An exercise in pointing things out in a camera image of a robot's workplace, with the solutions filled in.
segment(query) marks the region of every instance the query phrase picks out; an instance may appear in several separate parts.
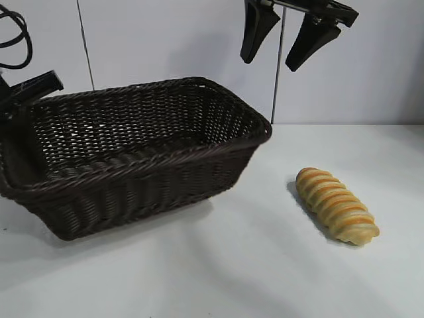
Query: white wall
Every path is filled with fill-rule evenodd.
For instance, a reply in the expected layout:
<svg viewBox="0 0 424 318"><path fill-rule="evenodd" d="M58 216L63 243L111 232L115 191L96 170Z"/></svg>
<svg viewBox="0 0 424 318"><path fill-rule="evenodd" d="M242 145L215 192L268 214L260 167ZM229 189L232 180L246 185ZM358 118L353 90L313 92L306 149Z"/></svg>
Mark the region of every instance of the white wall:
<svg viewBox="0 0 424 318"><path fill-rule="evenodd" d="M424 1L342 0L359 17L296 73L280 73L276 123L424 123ZM283 57L303 15L288 10Z"/></svg>
<svg viewBox="0 0 424 318"><path fill-rule="evenodd" d="M1 4L24 16L34 46L34 58L29 66L23 70L4 70L9 85L55 70L65 86L60 93L91 88L75 1L3 0ZM11 19L0 20L0 42L19 33L18 26ZM16 46L1 48L0 61L20 64L26 54L26 44L22 41Z"/></svg>
<svg viewBox="0 0 424 318"><path fill-rule="evenodd" d="M280 25L256 59L240 58L241 0L80 0L96 89L204 76L270 118Z"/></svg>

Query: bread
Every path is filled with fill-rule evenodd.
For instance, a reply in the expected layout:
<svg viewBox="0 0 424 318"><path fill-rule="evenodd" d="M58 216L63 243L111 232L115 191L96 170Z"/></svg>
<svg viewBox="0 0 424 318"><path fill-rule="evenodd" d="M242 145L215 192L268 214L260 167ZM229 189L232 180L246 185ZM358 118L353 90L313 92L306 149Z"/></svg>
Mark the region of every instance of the bread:
<svg viewBox="0 0 424 318"><path fill-rule="evenodd" d="M302 169L296 178L296 189L308 209L317 214L336 239L361 246L380 234L367 207L329 172Z"/></svg>

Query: black clamp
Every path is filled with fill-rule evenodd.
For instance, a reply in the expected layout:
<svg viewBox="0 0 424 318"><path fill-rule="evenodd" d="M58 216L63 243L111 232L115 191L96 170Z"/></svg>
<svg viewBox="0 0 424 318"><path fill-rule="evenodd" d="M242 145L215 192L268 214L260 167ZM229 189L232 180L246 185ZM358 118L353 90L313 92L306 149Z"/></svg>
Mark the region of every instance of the black clamp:
<svg viewBox="0 0 424 318"><path fill-rule="evenodd" d="M275 4L305 13L286 60L293 72L318 49L339 36L339 23L351 27L359 16L354 9L332 0L244 0L246 23L240 55L247 64L253 61L260 45L280 20L273 8Z"/></svg>
<svg viewBox="0 0 424 318"><path fill-rule="evenodd" d="M0 124L10 121L23 107L63 88L54 71L11 87L0 75Z"/></svg>

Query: white table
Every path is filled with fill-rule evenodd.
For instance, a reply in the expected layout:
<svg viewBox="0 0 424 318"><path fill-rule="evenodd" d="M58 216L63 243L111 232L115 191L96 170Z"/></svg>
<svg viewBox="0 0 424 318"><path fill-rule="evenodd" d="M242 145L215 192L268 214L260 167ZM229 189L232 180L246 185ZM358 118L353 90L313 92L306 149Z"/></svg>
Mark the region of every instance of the white table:
<svg viewBox="0 0 424 318"><path fill-rule="evenodd" d="M344 181L381 236L327 238L292 195L306 166ZM0 316L424 317L423 193L424 127L276 126L231 191L77 242L3 199Z"/></svg>

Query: brown wicker basket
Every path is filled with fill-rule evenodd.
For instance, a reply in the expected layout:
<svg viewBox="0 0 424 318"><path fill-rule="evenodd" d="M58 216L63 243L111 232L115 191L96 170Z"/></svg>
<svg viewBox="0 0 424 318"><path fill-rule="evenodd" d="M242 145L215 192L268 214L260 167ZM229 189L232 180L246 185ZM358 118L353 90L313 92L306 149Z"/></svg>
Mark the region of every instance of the brown wicker basket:
<svg viewBox="0 0 424 318"><path fill-rule="evenodd" d="M74 240L231 188L271 133L204 78L46 98L3 129L0 193Z"/></svg>

